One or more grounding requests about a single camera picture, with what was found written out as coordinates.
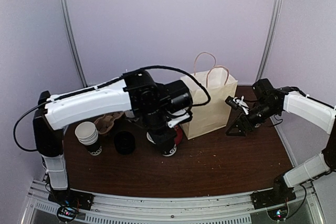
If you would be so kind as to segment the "cream paper bag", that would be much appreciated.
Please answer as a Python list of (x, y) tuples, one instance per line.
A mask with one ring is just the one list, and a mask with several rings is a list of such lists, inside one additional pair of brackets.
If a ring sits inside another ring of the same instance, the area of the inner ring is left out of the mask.
[(194, 107), (191, 109), (193, 118), (191, 121), (181, 124), (186, 138), (195, 137), (224, 128), (230, 117), (231, 107), (226, 104), (228, 96), (236, 93), (238, 81), (230, 74), (228, 68), (218, 65), (216, 62), (207, 71), (197, 72), (196, 63), (204, 53), (199, 53), (194, 60), (194, 73), (192, 76), (204, 86), (211, 100), (208, 104), (198, 106), (207, 101), (207, 96), (190, 77), (182, 76), (181, 80), (187, 85), (192, 95)]

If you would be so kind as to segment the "cardboard cup carrier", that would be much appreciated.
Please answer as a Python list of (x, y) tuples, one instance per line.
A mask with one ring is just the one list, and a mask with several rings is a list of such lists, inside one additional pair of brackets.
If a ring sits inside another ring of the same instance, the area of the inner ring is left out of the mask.
[(99, 135), (106, 136), (111, 131), (116, 120), (124, 115), (123, 112), (105, 114), (94, 121)]

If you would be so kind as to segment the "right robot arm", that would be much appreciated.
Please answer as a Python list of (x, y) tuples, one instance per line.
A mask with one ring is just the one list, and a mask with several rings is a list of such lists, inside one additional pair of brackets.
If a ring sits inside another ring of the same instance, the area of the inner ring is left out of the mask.
[(228, 128), (228, 136), (246, 136), (269, 118), (284, 116), (287, 122), (279, 129), (289, 149), (298, 149), (298, 137), (316, 151), (307, 160), (277, 177), (269, 199), (279, 204), (293, 188), (306, 181), (335, 172), (335, 106), (319, 101), (295, 86), (275, 88), (268, 79), (252, 85), (255, 101), (248, 106), (244, 97), (226, 98), (226, 104), (240, 112)]

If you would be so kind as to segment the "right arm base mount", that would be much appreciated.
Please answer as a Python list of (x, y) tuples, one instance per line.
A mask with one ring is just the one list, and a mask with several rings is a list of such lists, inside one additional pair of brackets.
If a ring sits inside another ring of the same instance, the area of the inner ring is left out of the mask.
[(289, 202), (296, 199), (294, 192), (285, 193), (284, 196), (276, 194), (275, 190), (267, 189), (254, 191), (251, 195), (254, 209), (264, 209), (272, 221), (285, 221), (289, 217)]

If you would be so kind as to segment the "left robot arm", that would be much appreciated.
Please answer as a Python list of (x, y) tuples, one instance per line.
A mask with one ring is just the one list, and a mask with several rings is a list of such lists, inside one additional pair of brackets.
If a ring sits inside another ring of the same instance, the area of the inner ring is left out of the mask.
[(64, 205), (71, 205), (76, 199), (75, 192), (69, 189), (64, 158), (65, 126), (111, 112), (132, 111), (161, 154), (172, 156), (176, 152), (174, 126), (191, 119), (192, 105), (183, 81), (156, 83), (144, 69), (73, 93), (43, 92), (33, 128), (36, 148), (45, 161), (56, 198)]

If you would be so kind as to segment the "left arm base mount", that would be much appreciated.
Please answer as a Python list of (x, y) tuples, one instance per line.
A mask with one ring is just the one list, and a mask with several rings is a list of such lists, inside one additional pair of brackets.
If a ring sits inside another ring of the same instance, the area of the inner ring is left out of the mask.
[(80, 210), (90, 210), (93, 203), (93, 194), (80, 191), (51, 191), (48, 200), (59, 205), (56, 217), (61, 222), (71, 222), (82, 213)]

